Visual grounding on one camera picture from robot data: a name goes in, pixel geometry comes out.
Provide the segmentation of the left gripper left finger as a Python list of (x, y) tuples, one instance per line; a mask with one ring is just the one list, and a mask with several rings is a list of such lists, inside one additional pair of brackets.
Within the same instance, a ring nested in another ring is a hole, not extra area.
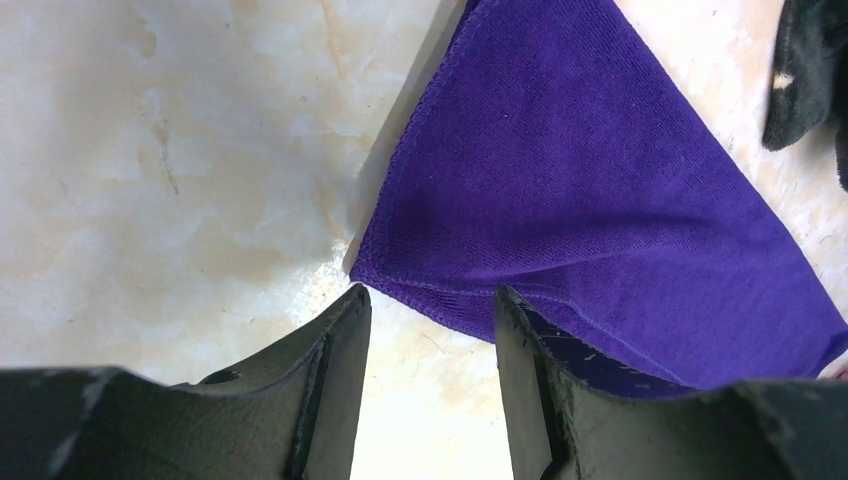
[(196, 384), (118, 367), (1, 373), (5, 479), (346, 479), (371, 303), (325, 311)]

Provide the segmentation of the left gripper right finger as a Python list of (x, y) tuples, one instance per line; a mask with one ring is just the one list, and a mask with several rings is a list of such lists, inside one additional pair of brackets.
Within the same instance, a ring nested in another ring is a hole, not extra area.
[(517, 479), (843, 479), (843, 381), (697, 390), (632, 369), (494, 297), (501, 397)]

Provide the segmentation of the purple towel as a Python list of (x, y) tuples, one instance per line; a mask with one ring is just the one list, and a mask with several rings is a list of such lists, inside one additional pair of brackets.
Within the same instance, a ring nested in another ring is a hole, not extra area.
[(486, 341), (511, 287), (615, 395), (847, 377), (812, 267), (611, 1), (467, 5), (351, 277)]

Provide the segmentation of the black floral blanket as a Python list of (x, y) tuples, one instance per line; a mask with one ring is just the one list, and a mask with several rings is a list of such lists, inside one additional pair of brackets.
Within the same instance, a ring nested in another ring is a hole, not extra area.
[(838, 121), (836, 170), (847, 188), (847, 2), (786, 1), (778, 23), (762, 144), (779, 151)]

